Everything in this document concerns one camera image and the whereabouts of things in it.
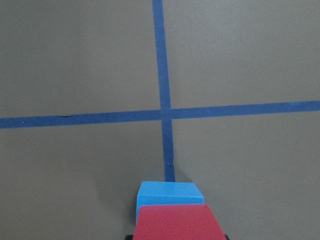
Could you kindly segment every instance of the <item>block's top face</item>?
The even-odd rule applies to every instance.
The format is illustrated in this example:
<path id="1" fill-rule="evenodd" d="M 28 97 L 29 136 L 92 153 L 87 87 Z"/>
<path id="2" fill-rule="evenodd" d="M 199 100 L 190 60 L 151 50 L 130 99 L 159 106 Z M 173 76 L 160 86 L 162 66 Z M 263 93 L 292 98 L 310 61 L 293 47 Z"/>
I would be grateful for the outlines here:
<path id="1" fill-rule="evenodd" d="M 142 206 L 133 236 L 133 240 L 226 240 L 206 204 Z"/>
<path id="2" fill-rule="evenodd" d="M 138 192 L 139 196 L 204 198 L 193 182 L 166 181 L 143 181 Z"/>

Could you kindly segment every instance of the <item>red block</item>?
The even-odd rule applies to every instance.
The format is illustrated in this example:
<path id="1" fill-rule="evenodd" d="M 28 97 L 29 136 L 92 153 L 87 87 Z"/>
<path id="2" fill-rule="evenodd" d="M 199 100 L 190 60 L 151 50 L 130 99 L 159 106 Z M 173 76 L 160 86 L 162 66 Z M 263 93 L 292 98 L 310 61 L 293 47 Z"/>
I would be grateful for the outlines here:
<path id="1" fill-rule="evenodd" d="M 206 204 L 142 206 L 133 240 L 226 240 Z"/>

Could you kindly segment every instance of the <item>blue cross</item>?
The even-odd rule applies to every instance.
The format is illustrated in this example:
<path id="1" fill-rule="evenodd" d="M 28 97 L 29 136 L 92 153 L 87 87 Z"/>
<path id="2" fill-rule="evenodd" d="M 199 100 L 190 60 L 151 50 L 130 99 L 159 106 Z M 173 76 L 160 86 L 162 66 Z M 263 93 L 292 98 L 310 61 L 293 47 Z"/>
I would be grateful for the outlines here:
<path id="1" fill-rule="evenodd" d="M 170 85 L 162 0 L 152 0 L 152 7 L 158 67 L 158 82 L 161 106 L 160 109 L 75 114 L 67 117 L 56 115 L 8 117 L 0 118 L 0 129 L 161 120 L 164 178 L 167 182 L 174 182 L 175 168 L 173 164 L 174 145 L 172 119 L 211 118 L 224 116 L 320 111 L 320 100 L 172 109 L 170 101 Z"/>

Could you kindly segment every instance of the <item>horizontal blue line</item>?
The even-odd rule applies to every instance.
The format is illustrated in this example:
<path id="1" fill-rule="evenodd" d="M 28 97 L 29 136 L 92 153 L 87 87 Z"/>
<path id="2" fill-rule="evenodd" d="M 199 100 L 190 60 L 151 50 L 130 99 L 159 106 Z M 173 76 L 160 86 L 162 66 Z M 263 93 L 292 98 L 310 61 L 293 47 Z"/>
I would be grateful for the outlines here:
<path id="1" fill-rule="evenodd" d="M 71 116 L 27 116 L 0 118 L 0 129 L 110 124 L 160 120 L 160 110 L 75 114 Z"/>
<path id="2" fill-rule="evenodd" d="M 172 109 L 172 119 L 213 118 L 241 115 L 320 111 L 319 101 L 295 101 L 249 105 Z M 0 118 L 0 129 L 109 124 L 161 120 L 160 110 L 75 114 L 71 116 L 27 116 Z"/>
<path id="3" fill-rule="evenodd" d="M 195 119 L 311 111 L 320 111 L 320 101 L 295 101 L 249 105 L 178 108 L 172 109 L 171 114 L 172 119 Z"/>

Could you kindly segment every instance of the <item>blue block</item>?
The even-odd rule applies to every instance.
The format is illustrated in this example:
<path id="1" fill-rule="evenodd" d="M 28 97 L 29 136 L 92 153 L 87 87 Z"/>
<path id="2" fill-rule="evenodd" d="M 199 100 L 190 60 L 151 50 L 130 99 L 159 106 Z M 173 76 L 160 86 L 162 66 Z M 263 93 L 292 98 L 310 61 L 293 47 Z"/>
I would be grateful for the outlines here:
<path id="1" fill-rule="evenodd" d="M 193 182 L 143 181 L 136 198 L 136 220 L 141 206 L 204 203 Z"/>

